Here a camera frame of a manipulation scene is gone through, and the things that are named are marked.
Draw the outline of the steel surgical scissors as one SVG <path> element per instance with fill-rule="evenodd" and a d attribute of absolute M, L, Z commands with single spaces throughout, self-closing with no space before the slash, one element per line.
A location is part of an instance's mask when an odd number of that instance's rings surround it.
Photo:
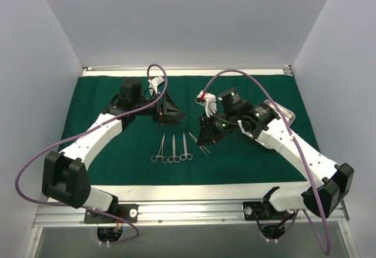
<path fill-rule="evenodd" d="M 172 136 L 172 155 L 167 158 L 169 163 L 179 163 L 180 156 L 176 153 L 176 138 L 175 135 Z"/>

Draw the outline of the steel instrument tray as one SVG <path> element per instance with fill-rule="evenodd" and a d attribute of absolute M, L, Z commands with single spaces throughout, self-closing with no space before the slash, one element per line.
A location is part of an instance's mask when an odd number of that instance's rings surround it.
<path fill-rule="evenodd" d="M 276 110 L 275 106 L 272 104 L 272 102 L 269 99 L 266 99 L 263 103 L 265 103 L 266 105 L 271 107 L 273 110 Z M 280 105 L 279 103 L 277 103 L 277 106 L 281 110 L 282 114 L 285 116 L 287 123 L 290 126 L 294 122 L 294 120 L 296 119 L 295 113 L 293 111 L 285 108 L 284 106 Z M 266 143 L 264 143 L 264 142 L 262 142 L 258 139 L 256 139 L 255 141 L 257 143 L 259 143 L 260 145 L 262 145 L 264 148 L 273 150 L 273 148 L 271 146 L 267 145 Z"/>

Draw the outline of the steel forceps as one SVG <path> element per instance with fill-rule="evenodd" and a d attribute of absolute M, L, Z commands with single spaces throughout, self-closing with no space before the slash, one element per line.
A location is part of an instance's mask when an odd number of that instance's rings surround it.
<path fill-rule="evenodd" d="M 183 133 L 183 153 L 180 155 L 180 160 L 185 161 L 185 160 L 192 160 L 192 159 L 193 159 L 193 155 L 188 152 L 186 135 L 185 133 Z"/>
<path fill-rule="evenodd" d="M 153 155 L 150 160 L 155 163 L 157 162 L 158 160 L 161 160 L 162 163 L 167 163 L 167 156 L 165 156 L 163 154 L 163 151 L 164 151 L 164 143 L 165 143 L 165 135 L 162 136 L 162 140 L 161 140 L 161 143 L 160 143 L 160 147 L 159 147 L 159 151 L 156 155 Z"/>

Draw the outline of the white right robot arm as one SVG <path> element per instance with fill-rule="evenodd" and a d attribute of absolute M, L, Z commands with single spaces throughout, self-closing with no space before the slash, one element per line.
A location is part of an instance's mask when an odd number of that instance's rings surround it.
<path fill-rule="evenodd" d="M 197 145 L 218 144 L 226 133 L 239 130 L 260 145 L 275 150 L 306 179 L 301 186 L 272 187 L 261 203 L 262 214 L 275 218 L 288 209 L 307 209 L 318 217 L 328 218 L 350 191 L 354 169 L 327 158 L 284 122 L 279 105 L 251 105 L 236 88 L 220 96 L 200 92 L 196 102 L 204 106 L 199 118 Z"/>

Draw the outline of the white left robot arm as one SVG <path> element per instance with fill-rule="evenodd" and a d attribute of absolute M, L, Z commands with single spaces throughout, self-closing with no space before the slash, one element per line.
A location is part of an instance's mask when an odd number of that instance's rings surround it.
<path fill-rule="evenodd" d="M 92 126 L 59 153 L 45 156 L 42 193 L 73 208 L 97 210 L 104 222 L 114 221 L 119 214 L 118 197 L 92 187 L 88 169 L 95 157 L 112 139 L 121 134 L 136 118 L 151 116 L 159 126 L 178 125 L 186 115 L 168 95 L 163 77 L 149 81 L 148 98 L 138 79 L 126 78 L 109 105 Z"/>

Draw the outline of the green surgical cloth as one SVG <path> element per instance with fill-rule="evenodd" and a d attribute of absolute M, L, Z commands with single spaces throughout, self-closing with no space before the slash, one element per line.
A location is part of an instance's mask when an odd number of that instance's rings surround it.
<path fill-rule="evenodd" d="M 208 146 L 205 155 L 194 140 L 200 132 L 199 117 L 203 108 L 196 95 L 209 85 L 218 95 L 235 87 L 240 96 L 256 105 L 273 98 L 292 110 L 296 119 L 292 130 L 311 146 L 317 146 L 311 122 L 305 110 L 296 81 L 285 75 L 221 76 L 211 81 L 208 76 L 171 76 L 168 93 L 186 114 L 178 126 L 160 127 L 149 116 L 138 116 L 97 155 L 88 175 L 93 185 L 219 185 L 235 183 L 297 182 L 303 176 L 274 150 L 233 132 L 217 145 Z M 176 153 L 183 153 L 183 133 L 192 160 L 179 163 L 153 163 L 150 158 L 159 151 L 165 135 L 163 154 L 172 155 L 172 136 Z"/>

